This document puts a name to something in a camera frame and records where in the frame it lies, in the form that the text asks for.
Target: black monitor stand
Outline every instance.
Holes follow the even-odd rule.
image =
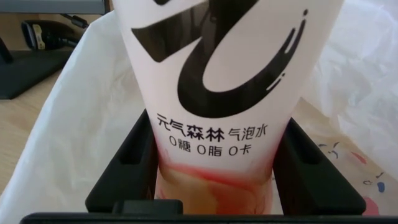
[[[13,99],[60,70],[71,52],[10,51],[0,38],[0,100]]]

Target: black brushstroke logo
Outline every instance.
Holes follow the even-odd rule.
[[[203,84],[206,66],[218,44],[255,3],[256,0],[210,0],[149,27],[132,29],[156,62],[165,60],[201,37],[182,67],[177,87],[181,105],[192,114],[204,118],[224,118],[242,113],[259,103],[283,79],[283,71],[292,59],[304,32],[305,19],[302,19],[297,35],[294,37],[296,28],[292,28],[273,59],[246,83],[223,92],[207,90]],[[200,13],[201,20],[197,26],[195,18]]]

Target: wooden desk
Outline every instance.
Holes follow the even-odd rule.
[[[99,16],[82,16],[92,22]],[[55,14],[0,14],[0,37],[11,50],[25,50],[27,46],[21,32],[26,19],[48,19],[64,22],[78,32],[70,21]],[[6,187],[30,131],[60,72],[42,81],[13,100],[0,100],[0,194]]]

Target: white plastic bag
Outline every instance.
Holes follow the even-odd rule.
[[[144,109],[113,13],[63,69],[0,199],[0,223],[85,211],[85,199]]]
[[[304,99],[398,179],[398,2],[346,1]]]
[[[346,1],[305,94],[327,118],[315,116],[320,113],[305,101],[294,113],[310,137],[326,145],[321,149],[331,160],[332,151],[343,153],[347,160],[335,166],[362,196],[373,198],[381,215],[398,213],[398,183],[386,173],[380,192],[375,185],[382,170],[348,156],[360,149],[397,178],[398,16],[387,14],[398,12],[396,5]],[[89,26],[45,102],[1,195],[0,223],[18,223],[33,212],[84,212],[86,196],[143,109],[116,17],[109,13]],[[366,185],[368,174],[373,185]],[[272,211],[280,213],[280,205]]]

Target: black holder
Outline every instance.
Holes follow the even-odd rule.
[[[0,38],[0,100],[11,100],[60,70],[71,50],[8,51]]]
[[[293,119],[273,166],[283,216],[182,215],[181,201],[153,200],[157,162],[144,111],[87,197],[89,213],[34,213],[21,223],[398,223],[362,217],[363,198]]]

